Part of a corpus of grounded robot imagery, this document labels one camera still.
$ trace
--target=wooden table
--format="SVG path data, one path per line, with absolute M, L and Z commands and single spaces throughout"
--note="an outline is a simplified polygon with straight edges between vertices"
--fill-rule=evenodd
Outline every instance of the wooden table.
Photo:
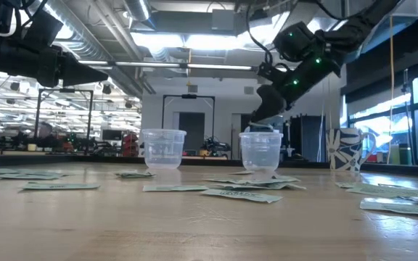
M 418 178 L 328 170 L 279 169 L 307 191 L 272 204 L 142 192 L 150 184 L 204 184 L 239 167 L 182 166 L 153 179 L 119 180 L 144 165 L 27 166 L 75 174 L 56 182 L 100 183 L 96 191 L 20 191 L 25 181 L 0 180 L 0 260 L 418 260 L 418 216 L 359 209 L 364 195 L 335 181 L 418 187 Z M 255 178 L 267 178 L 255 174 Z

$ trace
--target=plastic cup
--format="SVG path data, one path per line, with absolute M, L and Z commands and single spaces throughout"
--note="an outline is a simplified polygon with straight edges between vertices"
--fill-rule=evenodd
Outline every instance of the plastic cup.
M 149 168 L 176 169 L 181 164 L 186 131 L 143 130 L 144 162 Z
M 279 167 L 283 134 L 271 132 L 240 133 L 243 166 L 247 170 L 273 171 Z

